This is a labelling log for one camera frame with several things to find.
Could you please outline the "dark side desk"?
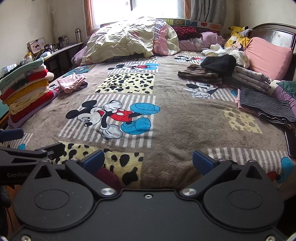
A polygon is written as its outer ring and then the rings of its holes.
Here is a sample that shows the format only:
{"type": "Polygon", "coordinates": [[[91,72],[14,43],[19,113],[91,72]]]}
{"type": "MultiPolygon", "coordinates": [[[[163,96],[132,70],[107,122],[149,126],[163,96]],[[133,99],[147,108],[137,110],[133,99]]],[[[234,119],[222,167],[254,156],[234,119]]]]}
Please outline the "dark side desk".
{"type": "Polygon", "coordinates": [[[54,74],[54,80],[72,69],[71,59],[82,49],[83,45],[83,42],[69,45],[53,52],[51,56],[44,59],[44,65],[49,72],[54,74]]]}

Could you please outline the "steel thermos bottle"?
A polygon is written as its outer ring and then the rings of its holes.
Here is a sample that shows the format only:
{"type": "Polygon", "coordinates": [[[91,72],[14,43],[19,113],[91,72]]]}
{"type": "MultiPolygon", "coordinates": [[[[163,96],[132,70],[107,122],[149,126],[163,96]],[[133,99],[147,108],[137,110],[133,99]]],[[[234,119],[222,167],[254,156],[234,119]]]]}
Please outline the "steel thermos bottle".
{"type": "Polygon", "coordinates": [[[76,42],[81,43],[81,30],[79,28],[75,29],[75,37],[76,37],[76,42]]]}

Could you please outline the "colourful alphabet foam mat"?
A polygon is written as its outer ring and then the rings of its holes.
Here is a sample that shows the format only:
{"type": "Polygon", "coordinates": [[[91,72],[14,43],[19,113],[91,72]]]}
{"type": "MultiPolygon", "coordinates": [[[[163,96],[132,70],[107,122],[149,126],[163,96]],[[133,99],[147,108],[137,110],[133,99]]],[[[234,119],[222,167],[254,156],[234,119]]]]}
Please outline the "colourful alphabet foam mat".
{"type": "Polygon", "coordinates": [[[172,19],[172,18],[162,18],[168,25],[179,26],[179,27],[195,27],[201,31],[212,31],[215,33],[220,33],[222,26],[220,24],[195,21],[187,19],[172,19]]]}

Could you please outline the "white box on desk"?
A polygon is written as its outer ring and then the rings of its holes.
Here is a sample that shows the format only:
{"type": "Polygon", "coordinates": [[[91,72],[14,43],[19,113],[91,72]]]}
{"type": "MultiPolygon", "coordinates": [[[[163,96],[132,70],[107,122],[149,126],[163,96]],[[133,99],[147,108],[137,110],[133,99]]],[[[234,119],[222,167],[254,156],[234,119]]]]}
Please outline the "white box on desk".
{"type": "Polygon", "coordinates": [[[45,49],[46,40],[44,37],[36,39],[34,41],[27,42],[27,49],[33,53],[39,53],[40,51],[45,49]]]}

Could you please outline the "black white striped shirt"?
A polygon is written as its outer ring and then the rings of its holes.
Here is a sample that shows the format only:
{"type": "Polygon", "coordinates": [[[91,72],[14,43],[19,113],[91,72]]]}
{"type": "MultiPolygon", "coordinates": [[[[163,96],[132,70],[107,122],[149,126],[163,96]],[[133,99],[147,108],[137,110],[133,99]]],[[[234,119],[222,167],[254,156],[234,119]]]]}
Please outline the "black white striped shirt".
{"type": "Polygon", "coordinates": [[[252,89],[241,88],[240,105],[254,110],[257,115],[263,114],[271,121],[295,124],[295,115],[286,100],[278,100],[252,89]]]}

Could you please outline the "cream pink crumpled duvet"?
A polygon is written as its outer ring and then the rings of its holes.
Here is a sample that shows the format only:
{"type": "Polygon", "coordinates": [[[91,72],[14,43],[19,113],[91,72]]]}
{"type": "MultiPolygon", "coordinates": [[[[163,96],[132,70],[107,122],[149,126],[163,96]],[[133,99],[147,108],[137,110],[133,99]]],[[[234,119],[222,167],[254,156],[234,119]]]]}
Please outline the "cream pink crumpled duvet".
{"type": "Polygon", "coordinates": [[[118,21],[95,31],[89,38],[81,65],[118,57],[170,56],[180,52],[175,30],[164,20],[142,16],[118,21]]]}

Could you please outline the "lilac pillow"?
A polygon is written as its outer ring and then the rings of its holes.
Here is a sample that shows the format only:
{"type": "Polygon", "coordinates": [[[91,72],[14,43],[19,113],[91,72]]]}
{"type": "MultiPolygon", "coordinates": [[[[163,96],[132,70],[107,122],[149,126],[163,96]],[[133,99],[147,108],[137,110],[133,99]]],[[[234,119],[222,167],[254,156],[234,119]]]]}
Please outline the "lilac pillow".
{"type": "Polygon", "coordinates": [[[226,40],[217,33],[203,32],[199,38],[179,40],[179,48],[182,51],[201,52],[204,48],[210,48],[211,45],[223,46],[225,43],[226,40]]]}

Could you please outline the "pink folded baby clothes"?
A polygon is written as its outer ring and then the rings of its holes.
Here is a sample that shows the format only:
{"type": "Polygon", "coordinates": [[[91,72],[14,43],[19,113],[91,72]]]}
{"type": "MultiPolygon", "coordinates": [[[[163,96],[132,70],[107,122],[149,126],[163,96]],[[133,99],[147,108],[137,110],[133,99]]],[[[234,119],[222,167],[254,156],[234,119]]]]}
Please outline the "pink folded baby clothes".
{"type": "Polygon", "coordinates": [[[82,74],[72,73],[66,77],[58,79],[59,95],[64,96],[88,87],[86,77],[82,74]]]}

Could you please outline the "dark wooden headboard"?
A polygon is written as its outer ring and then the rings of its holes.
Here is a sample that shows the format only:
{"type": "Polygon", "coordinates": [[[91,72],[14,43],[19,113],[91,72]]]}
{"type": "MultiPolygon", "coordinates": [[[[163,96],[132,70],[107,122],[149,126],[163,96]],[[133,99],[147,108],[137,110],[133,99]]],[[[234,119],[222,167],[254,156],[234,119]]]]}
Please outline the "dark wooden headboard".
{"type": "Polygon", "coordinates": [[[284,80],[295,81],[295,35],[296,27],[283,23],[264,23],[252,28],[250,38],[259,37],[271,44],[290,48],[293,51],[292,61],[284,80]]]}

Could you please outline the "mickey mouse brown blanket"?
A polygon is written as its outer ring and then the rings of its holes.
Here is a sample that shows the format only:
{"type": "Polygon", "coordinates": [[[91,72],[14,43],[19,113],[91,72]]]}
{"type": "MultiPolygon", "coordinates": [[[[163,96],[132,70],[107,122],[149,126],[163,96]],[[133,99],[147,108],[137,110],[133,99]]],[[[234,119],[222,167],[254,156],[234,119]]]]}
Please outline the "mickey mouse brown blanket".
{"type": "Polygon", "coordinates": [[[183,55],[97,64],[87,87],[56,96],[5,147],[34,150],[61,142],[61,164],[95,150],[129,188],[181,188],[200,174],[192,154],[240,165],[257,161],[283,195],[295,193],[295,160],[285,134],[236,104],[235,89],[186,80],[183,55]]]}

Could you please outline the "pink pillow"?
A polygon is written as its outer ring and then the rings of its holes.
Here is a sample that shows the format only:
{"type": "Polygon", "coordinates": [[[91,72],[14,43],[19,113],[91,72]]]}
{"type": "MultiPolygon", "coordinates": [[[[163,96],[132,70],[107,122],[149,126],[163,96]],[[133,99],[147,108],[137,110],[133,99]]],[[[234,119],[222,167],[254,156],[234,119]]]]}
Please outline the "pink pillow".
{"type": "Polygon", "coordinates": [[[275,80],[283,80],[293,56],[292,49],[274,45],[259,37],[253,37],[244,52],[250,63],[248,69],[275,80]]]}

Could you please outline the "black folded garment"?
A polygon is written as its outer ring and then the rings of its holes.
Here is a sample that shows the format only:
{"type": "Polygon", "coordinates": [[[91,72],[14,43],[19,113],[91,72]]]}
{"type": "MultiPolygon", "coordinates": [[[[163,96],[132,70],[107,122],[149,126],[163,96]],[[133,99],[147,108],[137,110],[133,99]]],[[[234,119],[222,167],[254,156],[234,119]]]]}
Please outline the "black folded garment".
{"type": "Polygon", "coordinates": [[[201,67],[215,73],[231,76],[236,66],[236,59],[232,55],[208,56],[201,63],[201,67]]]}

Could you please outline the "grey curtain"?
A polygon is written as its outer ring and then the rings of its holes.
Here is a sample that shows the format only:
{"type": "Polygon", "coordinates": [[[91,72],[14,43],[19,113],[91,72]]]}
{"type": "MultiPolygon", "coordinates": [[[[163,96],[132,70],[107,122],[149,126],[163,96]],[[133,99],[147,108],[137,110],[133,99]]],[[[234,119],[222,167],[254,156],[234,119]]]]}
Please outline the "grey curtain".
{"type": "Polygon", "coordinates": [[[194,0],[191,4],[191,20],[224,25],[226,0],[194,0]]]}

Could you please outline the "stack of folded clothes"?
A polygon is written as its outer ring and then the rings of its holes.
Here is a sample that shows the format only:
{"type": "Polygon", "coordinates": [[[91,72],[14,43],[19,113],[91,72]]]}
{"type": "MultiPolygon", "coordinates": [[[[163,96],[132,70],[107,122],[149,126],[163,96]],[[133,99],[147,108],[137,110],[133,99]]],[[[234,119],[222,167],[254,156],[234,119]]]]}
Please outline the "stack of folded clothes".
{"type": "Polygon", "coordinates": [[[53,79],[42,57],[18,65],[1,77],[1,101],[9,108],[8,124],[12,128],[21,127],[57,97],[58,87],[50,87],[53,79]]]}

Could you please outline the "white crumpled clothes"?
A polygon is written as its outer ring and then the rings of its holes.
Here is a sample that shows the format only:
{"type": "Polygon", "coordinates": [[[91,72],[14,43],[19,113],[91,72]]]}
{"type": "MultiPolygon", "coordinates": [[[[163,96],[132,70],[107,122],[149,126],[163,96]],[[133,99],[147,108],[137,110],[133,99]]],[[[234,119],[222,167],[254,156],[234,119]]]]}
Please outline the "white crumpled clothes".
{"type": "Polygon", "coordinates": [[[236,63],[244,68],[250,66],[249,59],[244,51],[235,48],[224,49],[221,45],[211,45],[209,48],[203,48],[201,54],[206,57],[218,57],[223,55],[232,55],[236,59],[236,63]]]}

